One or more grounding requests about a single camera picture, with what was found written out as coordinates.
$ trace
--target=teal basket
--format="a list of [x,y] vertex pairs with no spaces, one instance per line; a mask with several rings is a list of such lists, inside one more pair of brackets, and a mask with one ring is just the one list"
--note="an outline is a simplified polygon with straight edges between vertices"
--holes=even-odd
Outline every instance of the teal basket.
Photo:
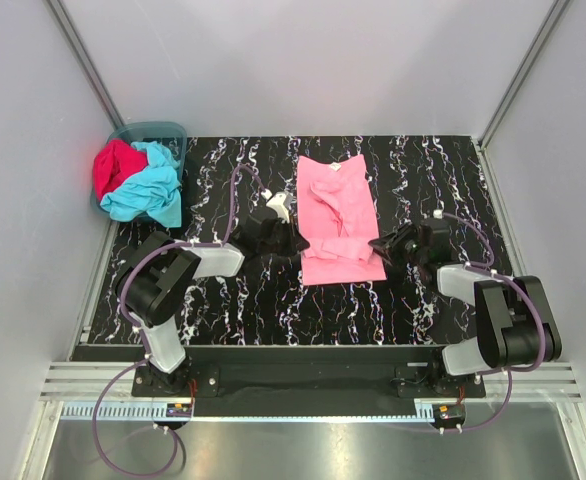
[[[118,128],[106,141],[108,144],[111,140],[119,138],[127,144],[132,142],[158,142],[167,147],[173,153],[173,158],[179,162],[177,168],[177,178],[182,183],[182,174],[184,173],[184,163],[186,161],[186,130],[174,122],[140,122],[125,125]],[[108,216],[97,202],[95,190],[91,192],[91,204],[99,212]],[[154,222],[151,217],[143,213],[133,219],[134,222],[148,223]]]

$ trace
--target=pink shirt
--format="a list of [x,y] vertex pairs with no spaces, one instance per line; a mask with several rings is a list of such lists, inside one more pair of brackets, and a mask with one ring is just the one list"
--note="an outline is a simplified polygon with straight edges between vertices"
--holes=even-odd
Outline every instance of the pink shirt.
[[363,155],[330,165],[300,156],[297,214],[311,244],[302,252],[302,284],[386,280],[369,240],[378,238],[377,216]]

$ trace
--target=cyan cloth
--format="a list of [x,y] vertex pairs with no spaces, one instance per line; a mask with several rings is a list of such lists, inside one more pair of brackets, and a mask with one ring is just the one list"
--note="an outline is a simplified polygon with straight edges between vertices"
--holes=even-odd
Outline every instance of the cyan cloth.
[[176,170],[179,162],[157,142],[133,142],[131,146],[146,153],[149,165],[104,195],[100,206],[118,222],[130,222],[146,213],[165,227],[180,227],[182,203]]

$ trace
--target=black marble table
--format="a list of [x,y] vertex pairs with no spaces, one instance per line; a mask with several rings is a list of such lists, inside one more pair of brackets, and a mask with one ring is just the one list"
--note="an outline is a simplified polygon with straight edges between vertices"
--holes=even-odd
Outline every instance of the black marble table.
[[[436,208],[471,220],[489,238],[495,267],[511,273],[504,242],[469,137],[192,138],[184,176],[184,227],[174,238],[210,242],[224,235],[230,174],[238,163],[259,172],[273,192],[295,193],[298,155],[319,162],[362,153],[380,233]],[[238,215],[257,205],[257,186],[244,174]],[[95,312],[89,344],[136,344],[118,312],[113,281],[127,245],[139,245],[157,224],[120,224]],[[456,225],[451,244],[460,259],[485,259],[473,232]],[[300,258],[262,257],[236,278],[202,279],[178,313],[184,344],[321,345],[455,343],[474,335],[473,308],[428,291],[414,270],[386,282],[304,287]]]

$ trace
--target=gray wall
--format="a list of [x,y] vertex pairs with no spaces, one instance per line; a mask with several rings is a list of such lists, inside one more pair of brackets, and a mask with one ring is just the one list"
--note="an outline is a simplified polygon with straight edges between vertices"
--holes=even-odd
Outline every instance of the gray wall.
[[65,0],[129,121],[475,134],[552,0]]
[[586,399],[586,0],[569,7],[489,155]]
[[105,220],[90,168],[109,124],[40,0],[0,0],[0,479],[76,325]]

